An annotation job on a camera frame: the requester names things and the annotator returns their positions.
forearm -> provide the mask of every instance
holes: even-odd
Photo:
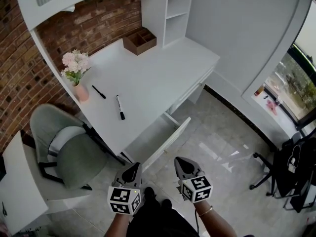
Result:
[[[129,216],[116,214],[113,222],[107,230],[105,237],[126,237]]]
[[[210,205],[205,200],[195,203],[194,206],[198,215],[202,215],[210,209]],[[201,220],[212,237],[237,237],[232,226],[214,210],[201,216]]]

tile floor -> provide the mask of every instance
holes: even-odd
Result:
[[[196,105],[186,101],[174,114],[179,122],[191,117],[185,132],[143,175],[158,199],[170,198],[196,227],[194,207],[177,192],[173,159],[184,156],[197,161],[211,177],[214,190],[210,204],[235,229],[238,236],[298,237],[310,213],[285,211],[283,200],[266,197],[269,183],[250,191],[249,184],[263,176],[262,163],[253,152],[269,154],[265,142],[239,117],[206,91]],[[109,158],[107,166],[89,183],[92,195],[73,210],[51,214],[49,230],[55,236],[102,237],[114,214],[107,205],[107,189],[120,165]],[[202,222],[200,235],[209,236]]]

open drawer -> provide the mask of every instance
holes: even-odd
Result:
[[[157,160],[185,130],[191,118],[180,125],[169,114],[164,113],[155,120],[125,150],[131,161],[143,164],[143,172]]]

flower vase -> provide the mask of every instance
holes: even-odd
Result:
[[[89,93],[88,93],[87,89],[81,83],[74,86],[74,88],[75,88],[77,97],[79,98],[80,102],[84,102],[84,101],[88,100]]]

person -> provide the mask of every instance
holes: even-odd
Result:
[[[129,215],[116,214],[105,237],[198,237],[196,230],[165,199],[156,200],[155,192],[147,187],[145,203],[139,208],[129,224]],[[236,233],[205,200],[193,204],[212,237],[236,237]]]

